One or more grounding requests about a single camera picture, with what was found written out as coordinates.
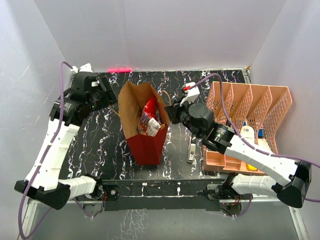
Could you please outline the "blue small box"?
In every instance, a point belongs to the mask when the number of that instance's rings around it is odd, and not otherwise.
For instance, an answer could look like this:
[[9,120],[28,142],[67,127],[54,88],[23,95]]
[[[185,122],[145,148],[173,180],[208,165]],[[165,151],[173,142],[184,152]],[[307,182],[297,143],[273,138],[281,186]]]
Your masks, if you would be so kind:
[[264,131],[264,129],[263,128],[260,128],[259,130],[258,130],[258,138],[260,138],[260,139],[263,139],[264,137],[265,137],[265,131]]

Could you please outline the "pink tape strip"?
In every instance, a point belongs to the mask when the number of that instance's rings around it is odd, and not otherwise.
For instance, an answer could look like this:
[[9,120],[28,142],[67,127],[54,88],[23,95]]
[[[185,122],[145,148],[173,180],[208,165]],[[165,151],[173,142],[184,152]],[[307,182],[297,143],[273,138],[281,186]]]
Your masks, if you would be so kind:
[[111,67],[107,70],[108,73],[130,73],[132,69],[130,67]]

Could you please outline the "black silver stapler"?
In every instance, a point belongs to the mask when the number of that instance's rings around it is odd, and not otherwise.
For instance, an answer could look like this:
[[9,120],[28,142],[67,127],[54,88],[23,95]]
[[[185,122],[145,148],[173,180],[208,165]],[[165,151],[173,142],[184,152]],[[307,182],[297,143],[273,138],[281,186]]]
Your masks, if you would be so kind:
[[189,164],[192,164],[195,161],[196,146],[197,146],[197,138],[196,136],[192,135],[189,140],[188,156],[187,156],[187,162]]

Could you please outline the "yellow sticky note pad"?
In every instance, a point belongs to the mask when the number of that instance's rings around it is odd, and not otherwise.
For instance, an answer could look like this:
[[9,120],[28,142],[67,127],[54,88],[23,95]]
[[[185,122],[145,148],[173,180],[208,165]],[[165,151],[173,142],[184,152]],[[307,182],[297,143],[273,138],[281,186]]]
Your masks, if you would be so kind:
[[256,167],[254,167],[248,163],[246,164],[246,169],[250,172],[257,172],[258,171],[258,169]]

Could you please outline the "white red card box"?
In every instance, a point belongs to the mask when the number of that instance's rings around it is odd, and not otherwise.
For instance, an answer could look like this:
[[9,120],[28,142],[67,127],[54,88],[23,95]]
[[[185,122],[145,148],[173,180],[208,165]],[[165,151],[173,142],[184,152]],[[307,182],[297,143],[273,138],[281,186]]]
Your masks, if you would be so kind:
[[268,152],[268,153],[271,153],[271,152],[272,152],[266,139],[264,139],[264,138],[258,138],[257,144],[258,144],[258,146],[261,148],[262,151]]

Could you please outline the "aluminium front rail frame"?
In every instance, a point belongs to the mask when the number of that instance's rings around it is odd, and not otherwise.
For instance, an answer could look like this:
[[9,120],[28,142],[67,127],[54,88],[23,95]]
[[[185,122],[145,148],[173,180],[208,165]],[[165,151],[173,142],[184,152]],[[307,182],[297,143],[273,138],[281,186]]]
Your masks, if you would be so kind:
[[278,200],[244,200],[205,209],[124,209],[101,211],[98,203],[68,203],[49,210],[29,201],[22,228],[33,240],[307,240],[298,209]]

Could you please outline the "red cookie snack bag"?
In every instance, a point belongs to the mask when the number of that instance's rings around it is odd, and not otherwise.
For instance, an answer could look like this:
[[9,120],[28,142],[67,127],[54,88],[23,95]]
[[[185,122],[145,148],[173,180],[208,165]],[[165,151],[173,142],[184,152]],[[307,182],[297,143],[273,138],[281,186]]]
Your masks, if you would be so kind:
[[142,113],[141,113],[141,123],[144,125],[147,125],[149,120],[153,118],[156,121],[157,118],[157,99],[155,96],[151,97],[146,105],[143,107]]

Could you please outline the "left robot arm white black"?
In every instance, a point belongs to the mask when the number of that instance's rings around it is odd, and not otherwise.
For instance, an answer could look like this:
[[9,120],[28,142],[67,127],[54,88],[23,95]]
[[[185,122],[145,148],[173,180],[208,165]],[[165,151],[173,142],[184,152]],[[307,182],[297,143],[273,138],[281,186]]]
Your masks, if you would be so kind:
[[105,75],[89,71],[75,73],[71,87],[63,92],[63,100],[57,99],[53,104],[47,133],[31,171],[15,183],[14,190],[55,210],[82,195],[99,199],[104,189],[99,177],[85,174],[60,179],[59,175],[83,122],[91,113],[115,103],[117,98]]

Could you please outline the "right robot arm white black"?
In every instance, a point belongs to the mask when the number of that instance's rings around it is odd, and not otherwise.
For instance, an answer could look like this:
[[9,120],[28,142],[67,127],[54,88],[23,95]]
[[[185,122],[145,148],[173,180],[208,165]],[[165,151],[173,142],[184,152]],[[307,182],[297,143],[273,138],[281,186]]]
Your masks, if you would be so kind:
[[215,189],[220,197],[256,194],[278,198],[282,203],[301,208],[311,183],[311,164],[280,156],[250,145],[235,129],[214,120],[214,113],[203,103],[175,102],[165,106],[172,124],[183,124],[201,139],[207,149],[241,160],[264,172],[264,176],[230,174]]

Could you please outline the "red brown paper bag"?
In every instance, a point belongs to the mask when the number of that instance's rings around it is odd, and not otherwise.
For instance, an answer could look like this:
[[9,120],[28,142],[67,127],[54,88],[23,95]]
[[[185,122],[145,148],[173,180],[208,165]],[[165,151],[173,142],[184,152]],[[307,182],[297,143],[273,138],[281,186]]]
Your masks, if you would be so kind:
[[[156,97],[156,116],[161,124],[156,136],[147,135],[147,125],[141,123],[143,108],[151,97]],[[159,165],[170,124],[162,96],[150,83],[136,85],[128,81],[118,95],[118,115],[135,162],[138,165]]]

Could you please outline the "white lotion bottle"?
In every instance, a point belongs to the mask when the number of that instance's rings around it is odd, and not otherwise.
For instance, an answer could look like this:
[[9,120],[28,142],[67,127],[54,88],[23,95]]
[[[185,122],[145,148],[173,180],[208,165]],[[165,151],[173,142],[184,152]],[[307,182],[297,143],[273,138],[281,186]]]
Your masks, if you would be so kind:
[[243,126],[240,134],[243,137],[243,140],[245,140],[245,144],[250,144],[251,146],[255,145],[255,131],[251,126]]

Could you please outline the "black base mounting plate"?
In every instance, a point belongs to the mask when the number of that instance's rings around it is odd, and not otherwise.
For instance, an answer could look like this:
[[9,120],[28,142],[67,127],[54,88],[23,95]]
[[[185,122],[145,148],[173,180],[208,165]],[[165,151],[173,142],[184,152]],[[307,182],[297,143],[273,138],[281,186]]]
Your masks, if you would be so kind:
[[120,210],[207,210],[219,211],[220,202],[205,197],[209,184],[223,182],[212,178],[171,180],[104,180],[105,209]]

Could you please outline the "peach plastic desk organizer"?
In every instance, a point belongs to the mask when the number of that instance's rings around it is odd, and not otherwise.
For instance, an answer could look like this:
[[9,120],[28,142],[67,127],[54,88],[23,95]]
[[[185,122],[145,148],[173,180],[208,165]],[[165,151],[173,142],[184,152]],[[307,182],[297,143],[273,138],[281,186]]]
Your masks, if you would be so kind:
[[285,118],[292,97],[287,86],[272,86],[244,83],[211,84],[206,106],[213,111],[214,119],[220,124],[227,123],[228,117],[241,132],[243,126],[254,129],[255,144],[258,145],[258,131],[264,129],[271,152],[278,153],[276,132]]

